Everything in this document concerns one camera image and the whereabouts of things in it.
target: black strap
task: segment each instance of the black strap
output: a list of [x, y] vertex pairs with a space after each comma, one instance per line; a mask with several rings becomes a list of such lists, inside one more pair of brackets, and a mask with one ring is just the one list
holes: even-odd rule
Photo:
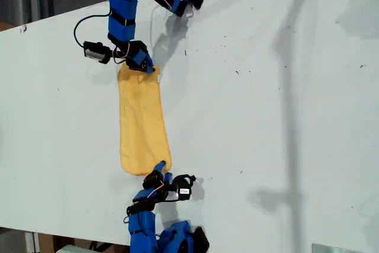
[[124, 26], [136, 25], [136, 19], [127, 20], [116, 11], [112, 11], [111, 17]]

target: yellow towel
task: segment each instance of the yellow towel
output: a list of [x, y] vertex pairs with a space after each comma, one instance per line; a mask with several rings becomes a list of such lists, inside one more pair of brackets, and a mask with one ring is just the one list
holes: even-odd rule
[[158, 75], [131, 71], [124, 63], [118, 72], [120, 90], [121, 164], [134, 175], [147, 175], [160, 161], [171, 167]]

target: table surface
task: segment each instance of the table surface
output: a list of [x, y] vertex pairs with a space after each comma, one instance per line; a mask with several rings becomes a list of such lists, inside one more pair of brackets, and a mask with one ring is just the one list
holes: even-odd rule
[[[136, 39], [162, 68], [172, 172], [160, 232], [202, 225], [210, 252], [379, 251], [378, 0], [205, 0], [178, 19], [139, 0]], [[130, 242], [142, 177], [120, 165], [117, 69], [72, 29], [108, 3], [0, 34], [0, 226]], [[107, 19], [79, 41], [103, 41]]]

